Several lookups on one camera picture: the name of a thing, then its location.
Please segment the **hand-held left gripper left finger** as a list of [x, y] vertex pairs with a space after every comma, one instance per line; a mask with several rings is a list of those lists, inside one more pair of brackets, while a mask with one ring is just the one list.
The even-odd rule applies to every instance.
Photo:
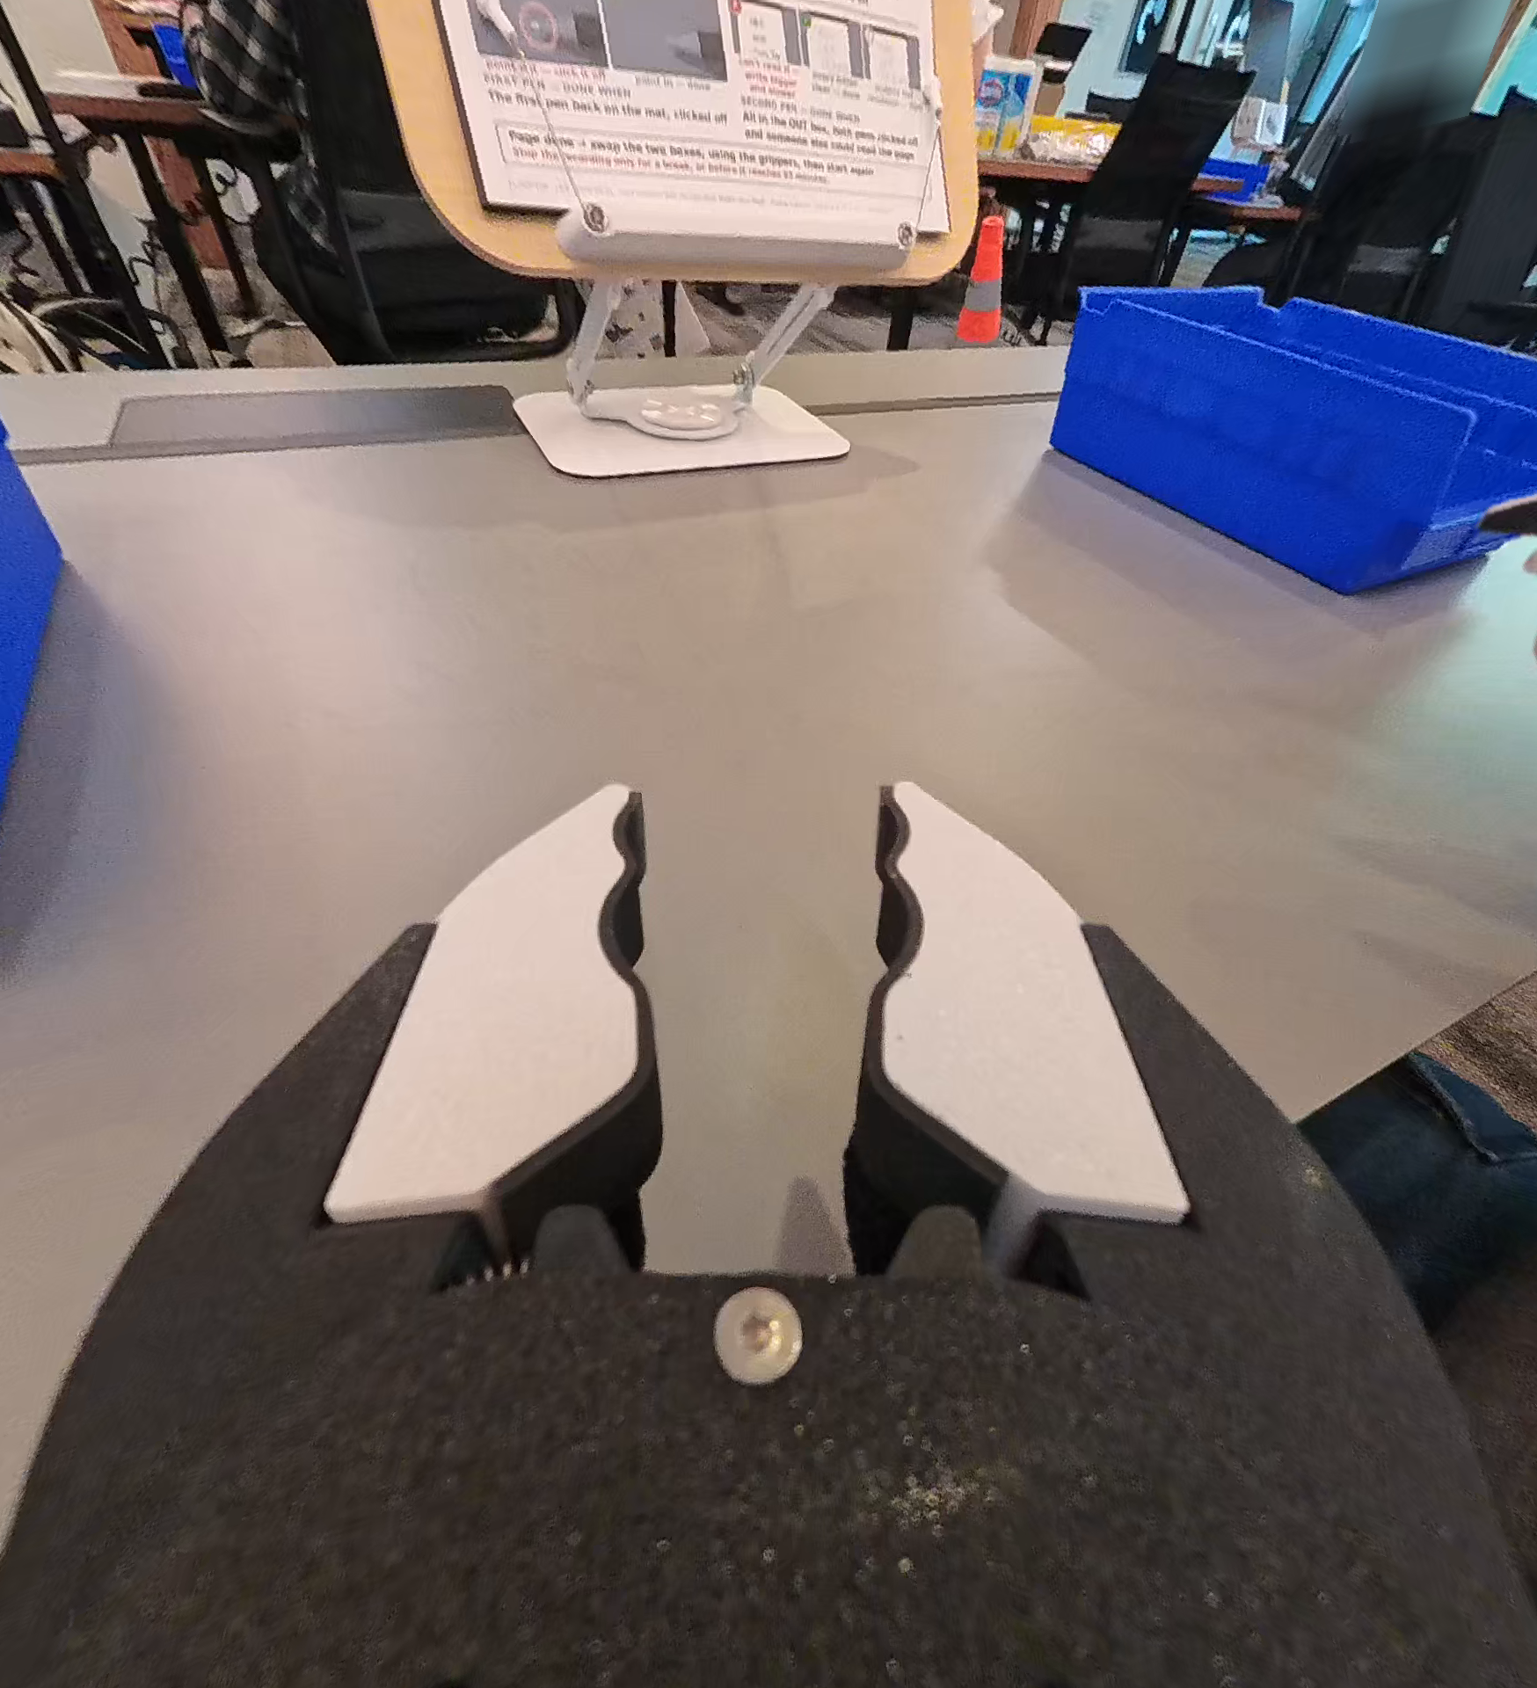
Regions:
[[439, 912], [322, 1201], [334, 1225], [463, 1215], [496, 1264], [587, 1207], [643, 1258], [661, 1159], [643, 799], [602, 783]]

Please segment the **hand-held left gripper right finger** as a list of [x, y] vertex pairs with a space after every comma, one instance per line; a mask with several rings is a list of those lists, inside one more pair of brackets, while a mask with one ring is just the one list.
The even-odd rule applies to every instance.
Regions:
[[1020, 855], [910, 780], [875, 829], [881, 976], [865, 1009], [842, 1204], [858, 1273], [956, 1212], [983, 1270], [1056, 1267], [1065, 1220], [1180, 1230], [1193, 1201], [1091, 928]]

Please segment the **person's lap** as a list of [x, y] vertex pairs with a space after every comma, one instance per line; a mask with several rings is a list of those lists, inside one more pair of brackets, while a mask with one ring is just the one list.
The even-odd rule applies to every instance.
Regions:
[[1298, 1131], [1431, 1333], [1537, 1250], [1537, 1133], [1424, 1053], [1348, 1089]]

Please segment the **black office chair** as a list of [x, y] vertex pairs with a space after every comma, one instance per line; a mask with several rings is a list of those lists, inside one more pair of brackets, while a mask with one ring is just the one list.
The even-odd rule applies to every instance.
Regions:
[[1085, 287], [1158, 287], [1165, 249], [1217, 139], [1250, 96], [1240, 60], [1213, 67], [1154, 57], [1132, 114], [1084, 188], [1061, 246], [1033, 261], [1023, 330], [1045, 344], [1075, 321]]
[[473, 353], [546, 327], [551, 287], [486, 264], [419, 193], [341, 189], [347, 259], [325, 199], [317, 162], [292, 162], [259, 200], [253, 252], [335, 366]]

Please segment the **wooden top table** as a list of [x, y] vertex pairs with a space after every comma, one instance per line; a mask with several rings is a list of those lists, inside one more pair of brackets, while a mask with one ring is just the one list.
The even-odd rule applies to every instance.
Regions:
[[1091, 287], [1168, 287], [1196, 234], [1278, 234], [1302, 209], [1243, 193], [1230, 173], [1147, 170], [1105, 159], [983, 162], [983, 208], [1010, 213], [1005, 317], [1020, 343], [1075, 327]]

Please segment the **orange traffic cone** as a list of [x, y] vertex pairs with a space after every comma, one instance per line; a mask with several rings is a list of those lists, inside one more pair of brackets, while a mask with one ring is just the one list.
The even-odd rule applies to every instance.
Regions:
[[1005, 216], [990, 213], [976, 225], [974, 259], [969, 264], [969, 284], [962, 311], [956, 317], [956, 343], [969, 348], [989, 348], [1002, 330], [1002, 256], [1005, 256]]

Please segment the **white document stand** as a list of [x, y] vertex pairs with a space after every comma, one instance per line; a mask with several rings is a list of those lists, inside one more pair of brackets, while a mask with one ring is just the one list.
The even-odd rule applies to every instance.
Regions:
[[[936, 153], [947, 234], [908, 221], [714, 200], [594, 200], [561, 213], [486, 208], [463, 132], [436, 4], [371, 4], [401, 153], [419, 196], [482, 261], [587, 287], [564, 391], [513, 401], [546, 462], [569, 476], [648, 476], [839, 459], [848, 439], [770, 376], [842, 287], [920, 291], [947, 277], [976, 228], [974, 11], [931, 4]], [[615, 311], [641, 284], [781, 284], [792, 297], [717, 384], [607, 384], [598, 373]]]

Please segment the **white wipes canister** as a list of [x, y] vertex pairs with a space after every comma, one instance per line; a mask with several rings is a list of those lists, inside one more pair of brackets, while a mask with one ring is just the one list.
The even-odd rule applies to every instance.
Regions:
[[989, 56], [974, 93], [974, 147], [976, 159], [1015, 159], [1030, 136], [1033, 101], [1039, 86], [1039, 60]]

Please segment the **printed instruction sheet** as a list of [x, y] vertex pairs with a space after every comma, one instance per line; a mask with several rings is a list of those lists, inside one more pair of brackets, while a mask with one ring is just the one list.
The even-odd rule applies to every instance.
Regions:
[[486, 208], [714, 200], [947, 234], [931, 4], [436, 4]]

